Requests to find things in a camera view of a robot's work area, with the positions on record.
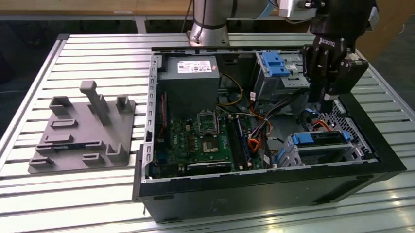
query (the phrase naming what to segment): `blue plastic tab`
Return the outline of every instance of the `blue plastic tab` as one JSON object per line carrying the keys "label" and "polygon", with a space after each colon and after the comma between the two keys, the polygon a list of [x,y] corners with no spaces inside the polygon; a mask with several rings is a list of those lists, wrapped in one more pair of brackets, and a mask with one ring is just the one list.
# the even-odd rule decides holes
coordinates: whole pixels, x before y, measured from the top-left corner
{"label": "blue plastic tab", "polygon": [[350,133],[348,131],[344,131],[344,137],[345,137],[348,142],[352,140],[352,136],[350,136]]}
{"label": "blue plastic tab", "polygon": [[293,139],[294,145],[298,145],[298,144],[301,143],[301,142],[300,142],[298,136],[293,135],[293,136],[292,136],[292,139]]}
{"label": "blue plastic tab", "polygon": [[265,52],[262,59],[273,77],[290,76],[292,73],[286,69],[285,60],[278,52]]}
{"label": "blue plastic tab", "polygon": [[313,136],[310,133],[298,134],[298,139],[301,143],[314,143]]}
{"label": "blue plastic tab", "polygon": [[286,148],[284,148],[284,150],[281,151],[276,161],[274,161],[274,164],[280,162],[281,158],[284,157],[284,154],[286,153]]}

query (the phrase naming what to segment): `slot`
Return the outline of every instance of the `slot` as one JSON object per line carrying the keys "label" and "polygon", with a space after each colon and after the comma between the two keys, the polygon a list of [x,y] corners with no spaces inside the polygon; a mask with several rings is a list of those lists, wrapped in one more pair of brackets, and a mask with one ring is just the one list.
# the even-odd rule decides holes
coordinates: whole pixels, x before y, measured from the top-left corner
{"label": "slot", "polygon": [[233,158],[235,162],[237,170],[245,170],[249,167],[249,163],[245,157],[245,152],[242,149],[242,142],[239,138],[239,128],[238,122],[233,120],[227,120],[227,129],[229,129],[229,138],[230,138],[230,145],[233,151]]}

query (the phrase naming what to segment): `gray mounting plate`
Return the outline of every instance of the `gray mounting plate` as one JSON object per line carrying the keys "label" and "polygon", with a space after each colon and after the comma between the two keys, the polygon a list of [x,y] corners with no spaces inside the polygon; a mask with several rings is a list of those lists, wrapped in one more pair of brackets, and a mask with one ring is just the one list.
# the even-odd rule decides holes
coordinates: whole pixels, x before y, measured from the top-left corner
{"label": "gray mounting plate", "polygon": [[106,102],[110,121],[103,124],[89,102],[71,103],[55,97],[54,110],[37,153],[30,161],[30,173],[87,170],[126,166],[130,161],[135,101],[118,97]]}

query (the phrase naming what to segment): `robotic arm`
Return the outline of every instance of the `robotic arm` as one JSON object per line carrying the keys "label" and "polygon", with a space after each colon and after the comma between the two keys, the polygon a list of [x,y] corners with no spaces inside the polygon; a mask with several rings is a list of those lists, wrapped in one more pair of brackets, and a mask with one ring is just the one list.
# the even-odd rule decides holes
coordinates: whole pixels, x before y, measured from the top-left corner
{"label": "robotic arm", "polygon": [[322,112],[332,112],[333,101],[352,91],[369,68],[356,51],[358,38],[374,25],[376,4],[376,0],[312,0],[302,5],[318,9],[310,25],[317,38],[304,47],[304,69],[309,102],[320,102]]}
{"label": "robotic arm", "polygon": [[380,20],[376,0],[194,0],[193,46],[230,45],[227,18],[258,18],[278,7],[282,17],[312,14],[313,45],[304,47],[310,103],[330,112],[333,101],[357,85],[369,62],[356,55],[357,40]]}

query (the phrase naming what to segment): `slotted aluminum surface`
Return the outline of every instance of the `slotted aluminum surface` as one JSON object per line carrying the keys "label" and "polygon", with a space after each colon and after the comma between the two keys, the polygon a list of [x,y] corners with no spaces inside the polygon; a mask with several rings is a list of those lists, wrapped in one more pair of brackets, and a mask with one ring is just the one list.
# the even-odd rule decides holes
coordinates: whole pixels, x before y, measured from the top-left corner
{"label": "slotted aluminum surface", "polygon": [[[231,45],[302,46],[304,34],[231,34]],[[157,224],[142,203],[131,203],[135,155],[123,169],[31,175],[29,160],[51,115],[55,95],[86,101],[78,90],[94,79],[98,92],[138,103],[131,152],[146,121],[153,46],[187,46],[183,34],[73,35],[58,41],[0,141],[0,232],[373,232],[409,231],[415,224],[414,113],[370,68],[353,93],[409,171],[369,186],[340,203]]]}

